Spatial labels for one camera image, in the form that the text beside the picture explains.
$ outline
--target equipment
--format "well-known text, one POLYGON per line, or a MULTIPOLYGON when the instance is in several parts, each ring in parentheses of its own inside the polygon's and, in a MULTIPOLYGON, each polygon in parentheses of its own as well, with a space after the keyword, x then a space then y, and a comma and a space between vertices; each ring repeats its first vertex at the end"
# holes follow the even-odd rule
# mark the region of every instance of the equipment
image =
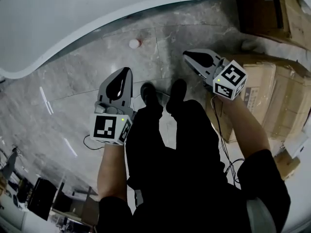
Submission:
POLYGON ((204 86, 213 87, 213 92, 230 100, 242 91, 247 73, 236 62, 229 62, 209 49, 191 49, 183 53, 185 62, 204 79, 204 86))
POLYGON ((115 71, 101 84, 90 117, 91 139, 124 145, 135 115, 130 108, 132 96, 133 74, 128 67, 115 71))

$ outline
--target cable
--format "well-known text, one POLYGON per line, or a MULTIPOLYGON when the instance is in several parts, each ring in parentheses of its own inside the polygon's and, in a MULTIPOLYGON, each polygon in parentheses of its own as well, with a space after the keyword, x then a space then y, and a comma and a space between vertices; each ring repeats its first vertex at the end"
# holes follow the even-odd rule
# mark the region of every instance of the cable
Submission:
POLYGON ((228 172, 229 172, 229 170, 231 170, 231 174, 232 174, 232 178, 233 178, 233 184, 234 184, 234 186, 236 186, 235 183, 239 183, 239 179, 236 178, 236 175, 237 175, 237 174, 236 174, 236 171, 235 171, 235 169, 234 169, 233 164, 234 164, 235 162, 237 162, 237 161, 245 161, 245 159, 240 158, 240 159, 235 160, 234 162, 231 162, 231 160, 230 160, 229 153, 228 153, 228 149, 227 149, 227 146, 226 146, 226 144, 225 144, 225 142, 224 142, 223 134, 222 134, 222 131, 221 131, 221 128, 220 128, 220 122, 219 122, 218 115, 217 115, 217 112, 216 112, 216 105, 215 105, 215 101, 214 101, 214 98, 215 98, 215 97, 216 97, 216 96, 212 97, 212 99, 210 100, 210 104, 211 104, 211 106, 212 106, 212 108, 213 108, 214 114, 215 114, 216 119, 217 119, 218 128, 219 128, 219 135, 220 135, 220 140, 221 140, 221 144, 222 144, 222 146, 219 148, 219 150, 220 150, 221 148, 224 150, 224 153, 225 153, 225 155, 226 155, 226 157, 227 157, 227 159, 228 159, 228 161, 229 161, 229 166, 228 166, 228 168, 226 169, 225 174, 227 175, 228 172))
POLYGON ((90 147, 85 143, 85 140, 86 140, 87 137, 89 137, 89 134, 88 134, 86 137, 84 137, 84 139, 83 139, 83 144, 84 144, 88 149, 90 149, 90 150, 100 150, 100 149, 104 149, 104 148, 105 148, 105 147, 100 147, 100 148, 98 148, 98 149, 92 149, 92 148, 90 148, 90 147))

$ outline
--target gray tile floor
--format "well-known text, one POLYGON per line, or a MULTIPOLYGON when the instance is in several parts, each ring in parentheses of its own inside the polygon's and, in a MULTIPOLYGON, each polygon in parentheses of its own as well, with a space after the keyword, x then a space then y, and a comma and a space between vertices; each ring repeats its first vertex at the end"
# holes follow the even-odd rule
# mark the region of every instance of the gray tile floor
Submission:
MULTIPOLYGON (((32 183, 41 176, 57 186, 65 177, 67 189, 87 190, 90 185, 96 191, 104 151, 87 149, 83 138, 88 134, 97 89, 115 70, 132 69, 133 105, 137 110, 143 106, 139 89, 145 81, 169 92, 178 77, 188 83, 186 99, 196 99, 204 106, 206 91, 201 80, 182 61, 181 54, 188 49, 235 53, 249 39, 257 51, 298 60, 311 69, 310 52, 242 34, 238 24, 235 0, 200 0, 150 9, 95 30, 31 75, 0 84, 0 148, 7 154, 12 144, 20 148, 24 157, 18 159, 16 170, 32 183), (134 38, 142 41, 136 50, 128 47, 134 38), (40 87, 51 103, 52 115, 40 87)), ((165 144, 174 148, 176 122, 166 112, 160 130, 165 144)), ((89 139, 86 143, 93 148, 101 146, 89 139)), ((237 145, 230 149, 233 159, 240 157, 237 145)))

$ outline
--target brown cardboard box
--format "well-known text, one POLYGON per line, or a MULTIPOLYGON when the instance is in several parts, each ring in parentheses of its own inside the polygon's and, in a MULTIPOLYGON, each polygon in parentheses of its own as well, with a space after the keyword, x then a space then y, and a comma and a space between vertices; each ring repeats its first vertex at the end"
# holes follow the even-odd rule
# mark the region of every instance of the brown cardboard box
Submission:
POLYGON ((237 0, 243 33, 311 50, 311 16, 298 0, 237 0))
POLYGON ((282 180, 286 180, 292 175, 293 171, 299 166, 298 157, 291 158, 286 150, 280 152, 274 157, 277 169, 280 172, 282 180))
MULTIPOLYGON (((298 134, 311 107, 310 73, 299 63, 260 54, 227 55, 236 60, 248 73, 241 98, 252 114, 263 125, 268 136, 284 141, 298 134)), ((206 113, 216 130, 218 123, 208 93, 206 113)), ((215 108, 226 142, 236 138, 222 102, 215 99, 215 108)))

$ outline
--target black sleeve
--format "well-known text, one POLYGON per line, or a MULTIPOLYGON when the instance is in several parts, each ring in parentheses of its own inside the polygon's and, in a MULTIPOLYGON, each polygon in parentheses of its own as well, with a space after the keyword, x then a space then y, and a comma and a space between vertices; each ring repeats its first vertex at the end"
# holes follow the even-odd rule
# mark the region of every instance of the black sleeve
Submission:
POLYGON ((99 202, 97 233, 118 232, 129 228, 132 212, 127 203, 117 197, 106 197, 99 202))
POLYGON ((247 200, 259 198, 268 208, 277 232, 281 232, 291 199, 269 150, 249 156, 238 171, 241 190, 247 200))

